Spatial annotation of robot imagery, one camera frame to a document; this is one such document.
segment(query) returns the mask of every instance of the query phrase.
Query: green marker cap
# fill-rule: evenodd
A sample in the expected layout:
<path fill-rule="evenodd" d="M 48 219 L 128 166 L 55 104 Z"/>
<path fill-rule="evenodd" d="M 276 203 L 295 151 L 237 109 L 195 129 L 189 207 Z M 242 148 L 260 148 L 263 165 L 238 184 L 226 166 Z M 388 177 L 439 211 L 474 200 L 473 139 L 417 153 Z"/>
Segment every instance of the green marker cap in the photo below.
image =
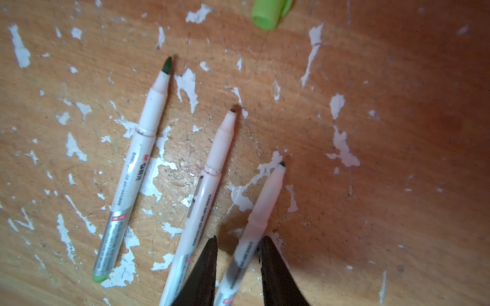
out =
<path fill-rule="evenodd" d="M 103 282 L 104 280 L 106 280 L 107 279 L 107 276 L 95 276 L 94 275 L 94 278 L 93 279 L 94 279 L 94 282 L 100 283 L 100 282 Z"/>
<path fill-rule="evenodd" d="M 293 0 L 255 0 L 252 8 L 252 22 L 261 29 L 273 30 L 284 17 Z"/>

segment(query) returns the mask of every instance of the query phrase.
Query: red label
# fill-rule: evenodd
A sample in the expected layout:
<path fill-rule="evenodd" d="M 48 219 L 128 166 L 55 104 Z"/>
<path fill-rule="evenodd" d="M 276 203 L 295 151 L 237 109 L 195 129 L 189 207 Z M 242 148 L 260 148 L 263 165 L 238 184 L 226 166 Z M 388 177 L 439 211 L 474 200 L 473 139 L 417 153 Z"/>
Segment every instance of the red label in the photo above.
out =
<path fill-rule="evenodd" d="M 117 217 L 112 217 L 111 221 L 121 221 L 126 219 L 126 213 Z"/>
<path fill-rule="evenodd" d="M 223 304 L 225 304 L 225 305 L 226 304 L 230 304 L 233 301 L 234 298 L 235 298 L 235 296 L 232 296 L 231 298 L 229 298 L 227 300 L 223 300 Z"/>

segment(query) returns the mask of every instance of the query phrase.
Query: pen cap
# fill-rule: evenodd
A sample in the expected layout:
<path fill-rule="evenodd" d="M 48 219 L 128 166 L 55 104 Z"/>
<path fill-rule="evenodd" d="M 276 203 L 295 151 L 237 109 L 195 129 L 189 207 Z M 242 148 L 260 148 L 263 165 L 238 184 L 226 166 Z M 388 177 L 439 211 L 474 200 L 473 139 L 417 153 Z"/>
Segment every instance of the pen cap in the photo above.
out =
<path fill-rule="evenodd" d="M 255 0 L 252 21 L 261 29 L 273 30 L 289 9 L 293 0 Z"/>
<path fill-rule="evenodd" d="M 224 161 L 228 155 L 230 144 L 233 139 L 233 130 L 235 129 L 235 120 L 237 113 L 228 111 L 224 117 L 223 123 L 216 132 L 213 145 L 209 151 L 208 160 L 204 170 L 212 175 L 218 175 L 223 169 Z"/>
<path fill-rule="evenodd" d="M 257 203 L 255 203 L 252 213 L 250 213 L 250 216 L 248 217 L 249 221 L 253 219 L 256 223 L 267 225 L 270 214 L 272 213 L 277 198 L 279 197 L 279 193 L 281 192 L 282 180 L 284 179 L 285 173 L 286 168 L 283 165 L 278 164 L 270 177 L 266 180 L 259 198 L 257 199 Z"/>
<path fill-rule="evenodd" d="M 155 83 L 148 92 L 147 100 L 141 112 L 140 122 L 138 123 L 138 131 L 146 136 L 155 135 L 160 125 L 163 109 L 167 103 L 169 81 L 170 76 L 160 71 Z"/>

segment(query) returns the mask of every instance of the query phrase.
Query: marker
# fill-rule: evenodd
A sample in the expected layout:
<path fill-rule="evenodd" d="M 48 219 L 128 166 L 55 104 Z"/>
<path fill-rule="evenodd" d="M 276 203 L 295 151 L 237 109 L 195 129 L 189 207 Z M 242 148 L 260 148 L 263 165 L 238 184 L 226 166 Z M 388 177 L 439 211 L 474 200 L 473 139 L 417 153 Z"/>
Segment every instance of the marker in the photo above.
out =
<path fill-rule="evenodd" d="M 237 110 L 233 108 L 228 111 L 216 132 L 208 160 L 199 177 L 194 198 L 187 214 L 184 231 L 173 257 L 165 289 L 160 299 L 160 306 L 170 306 L 182 288 L 220 182 L 221 170 L 233 139 L 236 118 Z"/>
<path fill-rule="evenodd" d="M 231 305 L 240 289 L 245 271 L 264 235 L 270 214 L 281 192 L 282 180 L 286 173 L 285 167 L 286 163 L 282 161 L 264 184 L 257 203 L 248 216 L 248 223 L 238 241 L 231 263 L 220 283 L 214 306 Z"/>
<path fill-rule="evenodd" d="M 138 128 L 131 139 L 94 265 L 95 282 L 104 281 L 114 268 L 167 103 L 171 68 L 172 58 L 169 57 L 148 92 Z"/>

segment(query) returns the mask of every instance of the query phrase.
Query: wooden surface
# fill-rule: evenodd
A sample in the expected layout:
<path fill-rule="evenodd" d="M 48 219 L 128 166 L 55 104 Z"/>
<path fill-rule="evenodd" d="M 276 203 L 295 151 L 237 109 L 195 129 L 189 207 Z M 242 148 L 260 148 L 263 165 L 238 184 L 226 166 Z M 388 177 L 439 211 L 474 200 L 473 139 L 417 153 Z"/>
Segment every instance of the wooden surface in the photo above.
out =
<path fill-rule="evenodd" d="M 162 230 L 162 222 L 183 227 L 187 208 L 180 201 L 196 186 L 190 173 L 202 167 L 226 109 L 238 102 L 231 92 L 238 87 L 249 116 L 239 118 L 203 235 L 219 237 L 219 279 L 237 243 L 228 231 L 243 227 L 249 213 L 235 206 L 227 214 L 232 200 L 226 186 L 247 184 L 277 150 L 288 163 L 285 185 L 294 185 L 298 211 L 288 212 L 291 198 L 284 189 L 269 230 L 284 239 L 284 257 L 312 305 L 378 305 L 384 271 L 384 305 L 490 305 L 486 2 L 297 0 L 271 32 L 249 21 L 251 0 L 206 4 L 213 12 L 195 24 L 185 19 L 199 9 L 198 1 L 102 0 L 100 8 L 82 0 L 2 1 L 1 303 L 91 306 L 105 305 L 107 298 L 112 306 L 157 305 L 168 269 L 151 271 L 152 265 L 174 253 L 179 240 Z M 302 88 L 308 32 L 321 23 L 323 43 Z M 31 53 L 27 68 L 16 60 L 12 24 Z M 458 33 L 465 25 L 467 31 Z M 81 40 L 70 34 L 75 26 L 83 31 Z M 159 26 L 166 40 L 156 50 Z M 46 52 L 50 57 L 40 56 Z M 191 115 L 186 94 L 181 92 L 180 103 L 171 82 L 160 128 L 172 128 L 165 160 L 178 170 L 160 167 L 154 180 L 163 193 L 158 203 L 154 196 L 138 196 L 130 221 L 140 241 L 131 248 L 134 281 L 106 289 L 92 281 L 94 250 L 108 215 L 100 207 L 110 205 L 130 141 L 114 119 L 138 120 L 144 94 L 168 55 L 177 75 L 186 68 L 195 72 L 199 105 Z M 213 72 L 203 71 L 201 61 Z M 72 74 L 68 65 L 79 72 Z M 274 80 L 282 88 L 277 102 Z M 329 102 L 337 93 L 346 102 L 333 121 Z M 93 112 L 82 120 L 64 98 Z M 375 117 L 368 114 L 372 109 Z M 70 114 L 66 125 L 55 117 L 63 112 Z M 193 125 L 202 130 L 192 133 Z M 334 125 L 347 132 L 359 167 L 325 155 L 338 153 Z M 86 162 L 67 156 L 68 132 Z M 101 143 L 106 135 L 111 143 Z M 37 164 L 26 156 L 31 150 Z M 76 185 L 69 184 L 69 173 Z M 255 201 L 263 182 L 244 196 Z M 95 235 L 66 194 L 97 228 Z M 34 230 L 15 222 L 25 223 L 22 208 Z M 58 214 L 76 264 L 60 240 Z M 121 253 L 127 253 L 124 245 Z M 254 260 L 234 305 L 261 305 L 261 293 Z"/>

